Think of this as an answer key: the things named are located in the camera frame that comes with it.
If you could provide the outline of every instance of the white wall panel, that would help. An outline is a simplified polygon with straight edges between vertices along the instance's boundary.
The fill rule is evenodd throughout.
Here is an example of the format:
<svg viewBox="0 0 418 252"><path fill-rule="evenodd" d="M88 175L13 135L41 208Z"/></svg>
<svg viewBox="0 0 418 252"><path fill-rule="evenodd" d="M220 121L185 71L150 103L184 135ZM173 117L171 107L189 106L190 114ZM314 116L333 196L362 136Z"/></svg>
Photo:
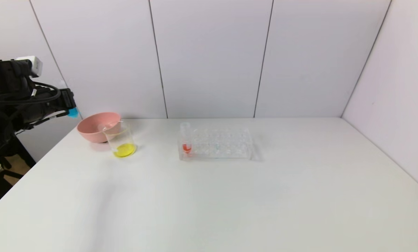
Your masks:
<svg viewBox="0 0 418 252"><path fill-rule="evenodd" d="M65 88L29 1L0 0L0 60L35 55L43 62L42 76L35 80ZM34 160L39 161L80 121L61 117L18 136Z"/></svg>
<svg viewBox="0 0 418 252"><path fill-rule="evenodd" d="M340 117L390 0L275 0L256 117Z"/></svg>
<svg viewBox="0 0 418 252"><path fill-rule="evenodd" d="M391 3L343 118L418 182L418 1Z"/></svg>
<svg viewBox="0 0 418 252"><path fill-rule="evenodd" d="M253 117L271 0L154 0L170 118Z"/></svg>
<svg viewBox="0 0 418 252"><path fill-rule="evenodd" d="M32 3L84 117L166 117L148 0Z"/></svg>

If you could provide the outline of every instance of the floor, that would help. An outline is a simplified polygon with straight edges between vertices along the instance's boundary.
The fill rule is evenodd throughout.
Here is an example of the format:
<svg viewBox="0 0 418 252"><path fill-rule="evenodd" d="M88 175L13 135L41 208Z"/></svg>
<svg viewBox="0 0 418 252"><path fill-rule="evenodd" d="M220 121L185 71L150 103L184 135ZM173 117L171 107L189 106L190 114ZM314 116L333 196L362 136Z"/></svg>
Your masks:
<svg viewBox="0 0 418 252"><path fill-rule="evenodd" d="M23 159L20 158L19 155L7 156L6 159L8 160L8 162L10 162L10 164L12 166L11 169L7 169L5 167L5 169L7 169L9 171L12 171L12 172L15 172L15 173L18 173L18 174L25 175L30 170L30 167L27 164L25 164L25 161L23 161ZM18 178L10 177L8 175L5 175L4 178L11 185L15 185L17 183L17 181L19 181Z"/></svg>

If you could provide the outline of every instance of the pink bowl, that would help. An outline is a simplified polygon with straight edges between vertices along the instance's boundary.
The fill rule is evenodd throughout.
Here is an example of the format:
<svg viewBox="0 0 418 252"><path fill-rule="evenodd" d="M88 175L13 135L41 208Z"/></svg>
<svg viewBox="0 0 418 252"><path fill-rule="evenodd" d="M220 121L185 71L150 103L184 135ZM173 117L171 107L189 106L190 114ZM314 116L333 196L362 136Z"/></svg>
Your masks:
<svg viewBox="0 0 418 252"><path fill-rule="evenodd" d="M98 126L108 125L120 120L121 116L117 113L98 113L79 122L77 129L78 132L89 142L106 142L106 136L100 131Z"/></svg>

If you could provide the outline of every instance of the red liquid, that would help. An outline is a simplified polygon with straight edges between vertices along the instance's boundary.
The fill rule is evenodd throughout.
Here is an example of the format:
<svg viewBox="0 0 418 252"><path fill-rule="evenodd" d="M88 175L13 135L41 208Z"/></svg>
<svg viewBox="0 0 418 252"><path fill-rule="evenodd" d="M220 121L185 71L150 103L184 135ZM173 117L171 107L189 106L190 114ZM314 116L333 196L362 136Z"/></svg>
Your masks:
<svg viewBox="0 0 418 252"><path fill-rule="evenodd" d="M187 145L186 143L183 143L182 149L184 150L185 153L190 153L190 151L192 150L192 145Z"/></svg>

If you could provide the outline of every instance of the glass beaker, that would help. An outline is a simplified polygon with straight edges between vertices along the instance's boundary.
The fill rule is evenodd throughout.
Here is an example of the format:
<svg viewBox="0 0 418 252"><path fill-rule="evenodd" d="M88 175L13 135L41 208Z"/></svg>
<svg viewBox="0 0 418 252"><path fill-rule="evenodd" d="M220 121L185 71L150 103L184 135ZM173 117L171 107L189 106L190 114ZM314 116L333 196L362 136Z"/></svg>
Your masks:
<svg viewBox="0 0 418 252"><path fill-rule="evenodd" d="M108 124L103 128L103 133L108 139L109 146L111 146L114 156L124 158L136 151L136 145L132 140L128 123L118 121Z"/></svg>

